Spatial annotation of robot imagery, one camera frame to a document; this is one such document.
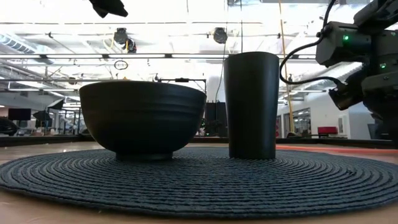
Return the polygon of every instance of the wooden table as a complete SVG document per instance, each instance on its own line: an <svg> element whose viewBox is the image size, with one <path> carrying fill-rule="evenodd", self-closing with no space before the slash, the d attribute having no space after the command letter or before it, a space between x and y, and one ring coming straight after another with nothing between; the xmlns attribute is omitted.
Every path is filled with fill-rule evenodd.
<svg viewBox="0 0 398 224"><path fill-rule="evenodd" d="M191 144L190 146L226 146L225 144ZM99 149L95 142L76 142L66 144L18 146L0 148L0 164L25 156L46 154L53 152L79 151L83 149ZM398 164L398 151L372 151L348 147L329 147L323 145L303 146L297 145L278 146L280 149L327 152L344 156L364 157L380 161ZM0 191L0 223L20 224L20 223L40 223L40 224L102 224L102 223L360 223L360 224L396 224L398 223L398 203L387 207L366 210L364 212L354 212L342 215L329 215L310 218L290 218L278 220L258 220L258 221L198 221L198 220L173 220L165 218L138 217L119 213L104 212L80 207L61 205L58 203L37 200L35 198L24 197Z"/></svg>

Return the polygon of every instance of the bowl foot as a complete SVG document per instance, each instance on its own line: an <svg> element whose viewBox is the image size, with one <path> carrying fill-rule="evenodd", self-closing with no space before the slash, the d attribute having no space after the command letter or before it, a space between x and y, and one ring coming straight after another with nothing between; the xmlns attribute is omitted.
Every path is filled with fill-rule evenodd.
<svg viewBox="0 0 398 224"><path fill-rule="evenodd" d="M116 159L122 162L129 161L160 161L173 158L173 153L159 154L116 154Z"/></svg>

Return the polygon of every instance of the black tumbler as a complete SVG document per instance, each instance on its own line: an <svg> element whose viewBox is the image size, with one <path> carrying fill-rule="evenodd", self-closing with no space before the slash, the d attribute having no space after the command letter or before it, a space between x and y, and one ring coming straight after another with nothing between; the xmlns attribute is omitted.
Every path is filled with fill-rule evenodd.
<svg viewBox="0 0 398 224"><path fill-rule="evenodd" d="M279 57L246 52L224 61L229 156L275 158Z"/></svg>

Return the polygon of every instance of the black bowl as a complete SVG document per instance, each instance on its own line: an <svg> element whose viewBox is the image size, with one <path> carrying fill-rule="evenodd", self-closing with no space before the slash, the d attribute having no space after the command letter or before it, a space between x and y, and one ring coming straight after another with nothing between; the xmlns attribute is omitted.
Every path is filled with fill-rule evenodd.
<svg viewBox="0 0 398 224"><path fill-rule="evenodd" d="M206 95L186 86L111 81L80 88L86 126L120 160L166 159L198 131Z"/></svg>

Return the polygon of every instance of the round woven placemat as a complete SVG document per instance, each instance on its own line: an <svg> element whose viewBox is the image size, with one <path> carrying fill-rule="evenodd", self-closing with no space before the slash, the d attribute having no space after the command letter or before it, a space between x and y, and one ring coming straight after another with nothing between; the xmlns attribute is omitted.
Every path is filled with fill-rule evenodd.
<svg viewBox="0 0 398 224"><path fill-rule="evenodd" d="M398 199L398 166L302 151L229 159L186 147L171 161L119 162L107 150L45 154L0 166L0 187L63 203L181 218L275 218L374 208Z"/></svg>

